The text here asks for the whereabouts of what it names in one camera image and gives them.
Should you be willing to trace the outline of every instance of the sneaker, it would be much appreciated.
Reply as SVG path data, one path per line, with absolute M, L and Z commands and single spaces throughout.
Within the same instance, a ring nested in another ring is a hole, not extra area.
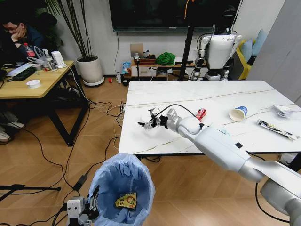
M 24 124 L 22 124 L 20 122 L 17 122 L 17 121 L 9 122 L 9 123 L 1 123 L 1 125 L 3 125 L 3 126 L 11 126 L 11 127 L 17 128 L 17 129 L 20 129 L 20 128 L 24 127 Z
M 0 142 L 8 142 L 10 140 L 10 136 L 5 132 L 0 132 Z

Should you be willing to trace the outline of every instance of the white tape roll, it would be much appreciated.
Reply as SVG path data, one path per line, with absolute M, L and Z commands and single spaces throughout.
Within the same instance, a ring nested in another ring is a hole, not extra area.
M 34 79 L 26 83 L 28 88 L 34 89 L 41 86 L 40 80 Z

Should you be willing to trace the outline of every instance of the paper cup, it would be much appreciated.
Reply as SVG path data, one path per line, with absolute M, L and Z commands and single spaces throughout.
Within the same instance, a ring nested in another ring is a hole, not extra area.
M 229 112 L 229 117 L 234 121 L 242 121 L 247 113 L 248 109 L 245 106 L 240 106 L 235 109 L 232 109 Z

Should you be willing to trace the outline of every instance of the hand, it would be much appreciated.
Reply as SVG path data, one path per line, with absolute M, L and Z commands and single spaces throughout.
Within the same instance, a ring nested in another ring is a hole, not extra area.
M 19 26 L 16 28 L 16 32 L 12 34 L 11 39 L 13 42 L 15 42 L 15 41 L 19 41 L 24 36 L 25 36 L 25 28 Z

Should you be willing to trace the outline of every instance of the white table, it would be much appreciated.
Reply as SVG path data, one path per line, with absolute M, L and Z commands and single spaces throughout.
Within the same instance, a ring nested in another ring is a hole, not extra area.
M 284 119 L 270 107 L 285 105 L 296 111 L 301 108 L 264 81 L 132 81 L 119 152 L 143 156 L 202 154 L 192 142 L 164 127 L 144 130 L 138 125 L 141 115 L 149 109 L 163 110 L 170 104 L 181 104 L 193 113 L 205 108 L 205 125 L 223 125 L 234 140 L 252 153 L 301 153 L 301 139 L 292 142 L 256 124 L 257 119 L 262 119 L 293 134 L 301 134 L 301 112 Z M 247 116 L 242 122 L 234 122 L 229 111 L 242 105 L 248 108 Z M 190 115 L 181 107 L 173 108 L 182 118 Z

